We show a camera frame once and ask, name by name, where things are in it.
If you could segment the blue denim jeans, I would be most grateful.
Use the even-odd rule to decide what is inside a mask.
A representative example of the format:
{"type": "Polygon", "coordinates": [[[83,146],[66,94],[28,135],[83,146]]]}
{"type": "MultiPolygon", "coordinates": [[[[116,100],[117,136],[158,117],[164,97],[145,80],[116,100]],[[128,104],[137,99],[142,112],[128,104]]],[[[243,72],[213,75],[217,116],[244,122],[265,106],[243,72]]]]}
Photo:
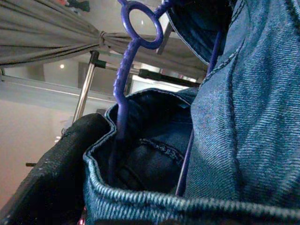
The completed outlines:
{"type": "Polygon", "coordinates": [[[300,225],[300,0],[195,0],[170,21],[219,59],[198,89],[127,96],[84,154],[86,225],[300,225]]]}

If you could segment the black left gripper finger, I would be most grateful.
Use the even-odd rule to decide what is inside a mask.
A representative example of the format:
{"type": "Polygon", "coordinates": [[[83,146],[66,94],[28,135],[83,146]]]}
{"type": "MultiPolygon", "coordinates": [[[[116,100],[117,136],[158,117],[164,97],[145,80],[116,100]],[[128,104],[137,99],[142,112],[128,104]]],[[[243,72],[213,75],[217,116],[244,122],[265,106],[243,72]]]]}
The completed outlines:
{"type": "Polygon", "coordinates": [[[84,208],[83,155],[114,129],[99,113],[72,124],[0,209],[0,225],[77,225],[84,208]]]}

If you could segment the purple plastic hanger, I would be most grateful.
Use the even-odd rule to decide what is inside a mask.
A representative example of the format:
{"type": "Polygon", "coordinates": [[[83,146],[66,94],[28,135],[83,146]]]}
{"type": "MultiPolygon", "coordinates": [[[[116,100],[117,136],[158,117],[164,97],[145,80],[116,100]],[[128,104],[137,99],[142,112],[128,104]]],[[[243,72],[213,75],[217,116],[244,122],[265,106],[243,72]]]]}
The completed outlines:
{"type": "MultiPolygon", "coordinates": [[[[155,11],[153,12],[151,9],[149,9],[144,4],[134,1],[134,0],[118,0],[118,2],[121,4],[121,19],[123,26],[125,30],[127,31],[128,35],[132,38],[131,42],[128,44],[128,47],[126,51],[124,52],[123,59],[120,63],[120,68],[117,71],[117,77],[114,83],[114,89],[113,89],[113,95],[117,100],[118,104],[118,111],[117,111],[117,134],[114,141],[114,146],[112,149],[111,156],[109,158],[109,176],[108,181],[109,184],[112,185],[114,183],[114,173],[115,173],[115,166],[116,166],[116,154],[117,154],[117,148],[119,146],[122,147],[125,146],[124,144],[124,138],[125,138],[125,132],[127,128],[127,120],[128,120],[128,101],[124,95],[124,89],[125,85],[128,79],[128,74],[131,68],[131,65],[133,63],[133,60],[136,56],[136,53],[139,49],[139,47],[144,47],[146,49],[157,49],[159,48],[164,39],[162,26],[159,22],[159,18],[174,4],[178,4],[177,2],[180,2],[179,0],[165,0],[155,11]],[[140,35],[137,34],[135,29],[133,28],[129,14],[132,10],[137,9],[141,12],[145,13],[150,20],[153,22],[157,36],[154,41],[146,41],[143,39],[140,35]]],[[[207,73],[210,73],[217,61],[218,58],[218,51],[222,42],[222,28],[219,25],[218,32],[216,35],[212,55],[210,58],[209,68],[207,73]]],[[[176,195],[177,196],[183,196],[185,189],[186,189],[186,179],[187,179],[187,172],[188,172],[188,165],[189,165],[189,159],[190,159],[190,153],[191,148],[194,140],[194,131],[192,130],[189,143],[187,146],[186,154],[184,157],[184,161],[182,164],[178,185],[176,188],[176,195]]]]}

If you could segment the silver black clothes rack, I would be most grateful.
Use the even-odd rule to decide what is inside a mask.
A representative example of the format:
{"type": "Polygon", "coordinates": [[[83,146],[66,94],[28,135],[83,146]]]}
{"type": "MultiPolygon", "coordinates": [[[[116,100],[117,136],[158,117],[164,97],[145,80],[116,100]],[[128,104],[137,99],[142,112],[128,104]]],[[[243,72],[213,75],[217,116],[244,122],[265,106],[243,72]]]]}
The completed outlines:
{"type": "MultiPolygon", "coordinates": [[[[77,121],[79,118],[83,116],[84,109],[86,106],[86,101],[88,98],[88,93],[92,84],[92,80],[94,77],[94,71],[96,68],[108,69],[112,71],[116,71],[117,67],[113,64],[109,64],[106,61],[99,59],[99,51],[93,50],[90,51],[90,60],[88,64],[87,72],[85,73],[85,78],[83,81],[83,85],[81,88],[81,92],[78,98],[78,103],[76,106],[75,114],[73,116],[72,122],[77,121]]],[[[194,82],[188,79],[176,78],[172,76],[163,75],[158,72],[153,72],[148,69],[134,69],[131,68],[129,73],[131,75],[135,75],[139,78],[145,80],[153,80],[157,82],[169,83],[183,87],[198,87],[199,83],[194,82]]]]}

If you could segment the dark grey curtain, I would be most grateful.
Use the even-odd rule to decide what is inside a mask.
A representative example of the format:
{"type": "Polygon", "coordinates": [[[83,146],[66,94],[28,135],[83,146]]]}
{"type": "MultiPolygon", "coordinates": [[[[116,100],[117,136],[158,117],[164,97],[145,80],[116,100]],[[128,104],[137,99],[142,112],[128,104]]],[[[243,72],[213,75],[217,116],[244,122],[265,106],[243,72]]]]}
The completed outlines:
{"type": "MultiPolygon", "coordinates": [[[[123,54],[131,37],[107,33],[53,0],[0,0],[0,68],[69,59],[92,50],[123,54]]],[[[140,47],[135,61],[200,79],[208,66],[179,38],[161,55],[140,47]]]]}

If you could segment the glass sliding door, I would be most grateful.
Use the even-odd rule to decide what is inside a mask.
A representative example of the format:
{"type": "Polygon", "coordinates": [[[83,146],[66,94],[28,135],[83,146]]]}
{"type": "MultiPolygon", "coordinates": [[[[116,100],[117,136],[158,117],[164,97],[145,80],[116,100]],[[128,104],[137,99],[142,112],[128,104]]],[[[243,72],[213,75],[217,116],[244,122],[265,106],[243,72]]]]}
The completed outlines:
{"type": "MultiPolygon", "coordinates": [[[[29,78],[15,76],[15,73],[21,72],[21,70],[22,69],[20,67],[3,68],[3,69],[1,69],[1,72],[2,72],[1,80],[3,82],[19,84],[19,85],[26,86],[26,87],[32,87],[35,89],[47,90],[47,91],[67,94],[67,95],[71,95],[71,96],[79,96],[81,93],[80,88],[69,87],[69,86],[65,86],[65,85],[48,83],[48,82],[44,82],[44,81],[37,81],[37,80],[29,79],[29,78]]],[[[94,92],[91,90],[88,91],[87,98],[104,101],[104,102],[110,102],[110,103],[115,102],[115,98],[112,95],[94,92]]]]}

